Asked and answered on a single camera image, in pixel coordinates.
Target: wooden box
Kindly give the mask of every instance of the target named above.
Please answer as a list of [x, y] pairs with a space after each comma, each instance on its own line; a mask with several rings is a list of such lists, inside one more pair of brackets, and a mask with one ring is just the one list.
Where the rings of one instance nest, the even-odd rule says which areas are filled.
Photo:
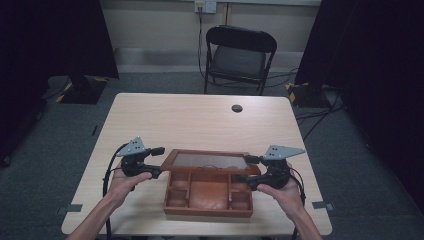
[[259, 175], [247, 153], [174, 149], [161, 166], [170, 171], [166, 214], [244, 217], [253, 214], [252, 192], [238, 175]]

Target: black curtain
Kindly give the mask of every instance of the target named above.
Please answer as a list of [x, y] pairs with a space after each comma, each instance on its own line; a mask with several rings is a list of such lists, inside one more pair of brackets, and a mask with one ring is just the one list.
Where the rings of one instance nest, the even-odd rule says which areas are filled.
[[296, 83], [342, 89], [371, 149], [424, 212], [424, 1], [322, 4]]
[[98, 0], [0, 1], [0, 144], [47, 89], [71, 73], [118, 78]]

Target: black chair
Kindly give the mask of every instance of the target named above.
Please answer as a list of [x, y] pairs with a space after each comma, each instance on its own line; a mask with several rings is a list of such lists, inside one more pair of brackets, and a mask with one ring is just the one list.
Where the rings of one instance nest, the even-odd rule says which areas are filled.
[[[204, 94], [208, 76], [258, 85], [262, 95], [277, 50], [277, 42], [266, 32], [229, 25], [212, 27], [206, 33], [208, 48]], [[212, 56], [212, 46], [216, 47]]]

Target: cable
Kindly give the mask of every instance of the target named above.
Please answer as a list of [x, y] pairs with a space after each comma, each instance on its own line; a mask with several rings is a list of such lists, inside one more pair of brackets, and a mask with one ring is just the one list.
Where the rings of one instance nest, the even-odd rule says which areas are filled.
[[64, 84], [63, 84], [63, 86], [59, 89], [59, 91], [57, 91], [57, 92], [55, 92], [55, 93], [53, 93], [53, 94], [51, 94], [51, 95], [49, 95], [49, 96], [47, 96], [47, 97], [45, 97], [45, 98], [43, 98], [43, 99], [44, 99], [44, 100], [47, 100], [47, 99], [52, 98], [52, 97], [56, 96], [57, 94], [59, 94], [59, 93], [63, 92], [63, 90], [64, 90], [64, 89], [66, 88], [66, 86], [68, 85], [68, 82], [69, 82], [69, 76], [66, 78], [65, 83], [64, 83]]
[[198, 65], [199, 65], [199, 71], [200, 74], [202, 75], [203, 79], [205, 79], [205, 75], [203, 75], [202, 72], [202, 68], [200, 67], [200, 59], [202, 57], [202, 13], [203, 13], [203, 9], [201, 7], [197, 8], [198, 13], [199, 13], [199, 43], [198, 43], [198, 49], [197, 49], [197, 60], [198, 60]]
[[[300, 199], [302, 200], [302, 205], [305, 206], [305, 200], [306, 200], [306, 195], [305, 195], [305, 186], [303, 184], [303, 179], [302, 176], [300, 175], [300, 173], [294, 169], [294, 168], [289, 168], [290, 170], [293, 170], [294, 172], [297, 173], [297, 175], [300, 178], [300, 182], [299, 180], [297, 180], [297, 178], [293, 175], [290, 174], [290, 178], [293, 179], [297, 185], [299, 186], [299, 190], [300, 190]], [[297, 238], [297, 228], [295, 227], [293, 230], [293, 234], [292, 234], [292, 240], [295, 240]]]
[[[111, 170], [113, 162], [115, 161], [116, 154], [119, 151], [121, 151], [121, 149], [124, 148], [126, 145], [127, 144], [123, 144], [122, 146], [120, 146], [116, 150], [116, 152], [113, 154], [112, 158], [110, 159], [109, 166], [108, 166], [107, 171], [105, 173], [105, 178], [103, 178], [103, 197], [105, 197], [106, 193], [107, 193], [107, 187], [109, 186], [110, 174], [112, 173], [112, 171], [116, 170], [116, 169]], [[108, 240], [112, 239], [112, 230], [111, 230], [111, 226], [110, 226], [110, 218], [108, 218], [106, 220], [106, 239], [108, 239]]]
[[305, 122], [305, 119], [302, 120], [302, 122], [298, 123], [297, 126], [300, 127]]
[[[308, 118], [319, 117], [319, 116], [325, 115], [327, 113], [334, 113], [334, 112], [337, 112], [340, 109], [342, 109], [343, 106], [344, 106], [344, 104], [340, 104], [340, 106], [338, 106], [337, 108], [331, 110], [330, 112], [329, 112], [329, 110], [325, 110], [325, 111], [315, 112], [315, 113], [314, 112], [299, 113], [299, 114], [296, 115], [296, 120], [305, 120], [305, 119], [308, 119]], [[310, 115], [309, 116], [304, 116], [304, 117], [299, 117], [300, 115], [305, 115], [305, 114], [310, 114]]]
[[281, 75], [275, 75], [272, 77], [267, 77], [267, 79], [271, 79], [271, 78], [276, 78], [276, 77], [283, 77], [283, 76], [287, 76], [287, 75], [291, 75], [291, 74], [296, 74], [297, 72], [293, 72], [295, 70], [298, 70], [299, 68], [293, 68], [289, 71], [289, 73], [285, 73], [285, 74], [281, 74]]
[[228, 24], [228, 9], [230, 8], [230, 3], [227, 3], [227, 7], [225, 8], [225, 25]]
[[322, 117], [312, 126], [312, 128], [311, 129], [309, 129], [309, 131], [305, 134], [305, 136], [303, 137], [303, 141], [305, 141], [306, 140], [306, 138], [309, 136], [309, 134], [312, 132], [312, 130], [314, 130], [314, 128], [328, 115], [328, 114], [330, 114], [331, 112], [332, 112], [332, 110], [333, 110], [333, 108], [334, 108], [334, 106], [336, 105], [336, 102], [337, 102], [337, 100], [339, 99], [339, 96], [340, 96], [340, 91], [339, 92], [337, 92], [337, 96], [336, 96], [336, 99], [334, 100], [334, 103], [333, 103], [333, 105], [331, 105], [331, 107], [330, 107], [330, 109], [326, 112], [326, 113], [324, 113], [323, 115], [322, 115]]

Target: forearm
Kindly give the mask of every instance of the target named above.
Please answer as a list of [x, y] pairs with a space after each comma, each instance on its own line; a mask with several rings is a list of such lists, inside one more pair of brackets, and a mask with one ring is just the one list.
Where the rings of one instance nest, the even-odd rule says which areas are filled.
[[303, 240], [321, 240], [322, 237], [305, 209], [293, 217], [293, 223]]
[[106, 195], [67, 239], [95, 239], [115, 209], [116, 203]]

